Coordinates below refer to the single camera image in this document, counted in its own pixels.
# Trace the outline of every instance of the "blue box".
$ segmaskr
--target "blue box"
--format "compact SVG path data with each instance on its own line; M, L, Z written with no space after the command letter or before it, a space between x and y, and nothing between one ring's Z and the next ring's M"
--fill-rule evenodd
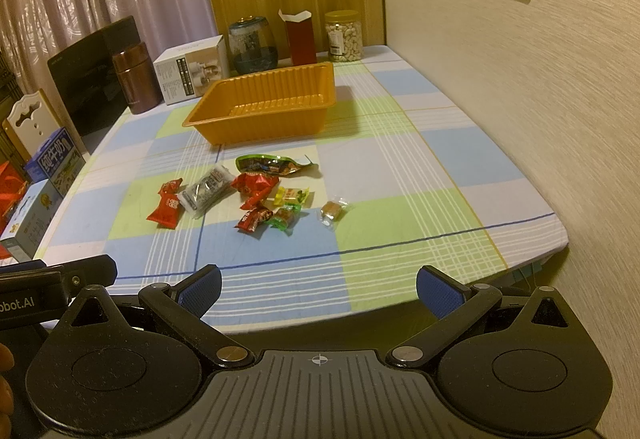
M49 179L63 197L84 166L84 159L66 129L56 130L24 166L34 183Z
M60 203L62 195L51 181L32 184L0 235L0 244L18 262L33 259Z

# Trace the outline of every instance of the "jar of peanuts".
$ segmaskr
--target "jar of peanuts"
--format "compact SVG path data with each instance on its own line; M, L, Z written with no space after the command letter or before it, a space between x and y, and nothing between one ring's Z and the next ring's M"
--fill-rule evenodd
M338 10L324 14L329 37L329 60L352 62L362 58L362 24L355 10Z

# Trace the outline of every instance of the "yellow jar lid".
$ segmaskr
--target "yellow jar lid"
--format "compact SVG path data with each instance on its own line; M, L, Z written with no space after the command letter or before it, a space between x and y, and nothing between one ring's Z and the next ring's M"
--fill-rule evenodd
M340 24L340 22L355 22L360 20L360 12L356 10L337 10L324 14L326 24Z

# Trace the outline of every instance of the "orange plastic tray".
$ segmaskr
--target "orange plastic tray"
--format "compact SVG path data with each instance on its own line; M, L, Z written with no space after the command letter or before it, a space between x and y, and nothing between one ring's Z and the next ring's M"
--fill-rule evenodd
M212 145L316 134L335 105L334 66L284 67L214 82L183 127Z

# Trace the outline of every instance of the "red candy wrapper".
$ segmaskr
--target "red candy wrapper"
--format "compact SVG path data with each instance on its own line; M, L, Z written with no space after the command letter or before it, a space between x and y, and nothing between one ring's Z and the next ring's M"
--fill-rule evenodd
M233 180L231 186L242 195L249 196L249 199L244 202L240 209L253 210L258 207L260 201L269 195L269 192L278 184L278 181L277 177L244 172Z
M175 194L180 188L182 183L182 177L174 179L168 183L164 183L160 187L160 204L154 212L149 215L146 220L158 223L165 228L175 229L178 225L178 218L180 218L180 201Z
M260 223L268 221L272 215L273 212L271 210L264 206L258 206L254 210L245 213L244 217L240 219L240 222L235 227L244 229L244 231L248 233L253 233Z

